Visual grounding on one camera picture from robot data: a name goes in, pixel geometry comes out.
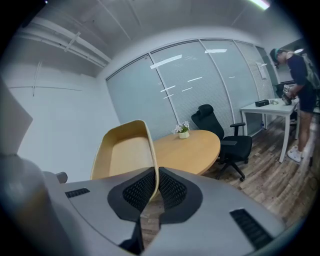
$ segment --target black shorts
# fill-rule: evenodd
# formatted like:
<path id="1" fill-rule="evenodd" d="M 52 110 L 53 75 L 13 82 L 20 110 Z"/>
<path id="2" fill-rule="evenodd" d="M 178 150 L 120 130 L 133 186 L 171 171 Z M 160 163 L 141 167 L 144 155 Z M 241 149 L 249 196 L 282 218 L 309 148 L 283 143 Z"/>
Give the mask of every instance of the black shorts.
<path id="1" fill-rule="evenodd" d="M 298 94 L 300 110 L 308 113 L 313 113 L 316 107 L 317 95 L 316 91 L 312 90 L 308 93 Z"/>

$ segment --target man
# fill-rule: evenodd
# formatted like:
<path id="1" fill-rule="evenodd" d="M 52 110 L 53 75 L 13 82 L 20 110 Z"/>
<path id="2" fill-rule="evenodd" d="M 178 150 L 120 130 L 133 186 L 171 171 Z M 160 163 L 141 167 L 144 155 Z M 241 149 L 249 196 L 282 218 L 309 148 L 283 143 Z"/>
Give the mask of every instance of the man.
<path id="1" fill-rule="evenodd" d="M 291 148 L 287 155 L 296 162 L 301 162 L 302 152 L 310 136 L 310 123 L 316 106 L 316 91 L 311 82 L 307 79 L 308 70 L 303 57 L 292 51 L 283 49 L 272 49 L 270 56 L 273 62 L 278 65 L 288 65 L 290 74 L 296 85 L 290 88 L 287 96 L 294 98 L 298 96 L 300 104 L 300 127 L 298 147 Z"/>

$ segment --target backpack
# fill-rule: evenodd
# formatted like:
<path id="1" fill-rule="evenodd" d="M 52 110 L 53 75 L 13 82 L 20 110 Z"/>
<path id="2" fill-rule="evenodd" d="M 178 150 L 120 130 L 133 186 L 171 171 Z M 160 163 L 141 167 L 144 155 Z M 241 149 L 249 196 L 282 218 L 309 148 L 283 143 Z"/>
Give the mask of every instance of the backpack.
<path id="1" fill-rule="evenodd" d="M 307 76 L 306 79 L 312 84 L 313 89 L 319 90 L 320 89 L 320 80 L 316 73 L 316 68 L 314 64 L 311 62 L 311 60 L 308 58 L 308 55 L 306 53 L 302 54 L 306 70 L 307 70 Z"/>

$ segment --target round wooden table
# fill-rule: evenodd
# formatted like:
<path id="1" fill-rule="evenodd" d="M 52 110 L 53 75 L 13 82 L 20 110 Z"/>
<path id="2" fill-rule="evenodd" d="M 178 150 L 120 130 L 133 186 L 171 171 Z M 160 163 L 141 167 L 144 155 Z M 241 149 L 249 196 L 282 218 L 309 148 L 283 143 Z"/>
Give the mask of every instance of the round wooden table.
<path id="1" fill-rule="evenodd" d="M 217 160 L 220 140 L 207 130 L 190 130 L 189 138 L 171 134 L 153 142 L 159 167 L 201 175 Z"/>

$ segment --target chair seat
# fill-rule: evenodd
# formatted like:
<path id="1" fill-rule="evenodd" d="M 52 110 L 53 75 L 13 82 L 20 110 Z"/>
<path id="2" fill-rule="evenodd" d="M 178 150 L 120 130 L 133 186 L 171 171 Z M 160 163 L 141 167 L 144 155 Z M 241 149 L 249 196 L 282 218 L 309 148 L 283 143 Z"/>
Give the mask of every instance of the chair seat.
<path id="1" fill-rule="evenodd" d="M 227 136 L 223 141 L 235 141 L 234 146 L 223 147 L 225 158 L 235 161 L 245 161 L 251 152 L 252 138 L 250 136 Z"/>

